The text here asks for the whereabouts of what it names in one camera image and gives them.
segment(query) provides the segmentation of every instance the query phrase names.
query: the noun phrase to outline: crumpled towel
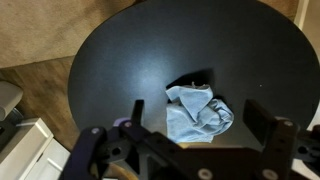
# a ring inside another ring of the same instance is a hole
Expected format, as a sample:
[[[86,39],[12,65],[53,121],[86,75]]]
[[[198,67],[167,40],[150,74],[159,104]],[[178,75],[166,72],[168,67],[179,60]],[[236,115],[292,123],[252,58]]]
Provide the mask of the crumpled towel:
[[[166,91],[168,138],[180,142],[211,142],[226,131],[234,115],[219,99],[212,99],[209,85],[174,86]]]

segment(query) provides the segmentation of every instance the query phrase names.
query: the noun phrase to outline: black round table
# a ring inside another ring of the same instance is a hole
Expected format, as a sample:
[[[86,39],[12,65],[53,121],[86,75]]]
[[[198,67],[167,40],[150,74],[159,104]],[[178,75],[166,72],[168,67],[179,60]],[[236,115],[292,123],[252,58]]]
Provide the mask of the black round table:
[[[115,119],[130,117],[135,100],[144,99],[143,126],[166,134],[166,87],[194,74],[196,84],[207,81],[235,114],[216,144],[258,147],[242,122],[246,99],[302,128],[319,102],[312,46],[267,5],[148,0],[108,19],[85,40],[69,78],[71,111],[80,129],[110,129]]]

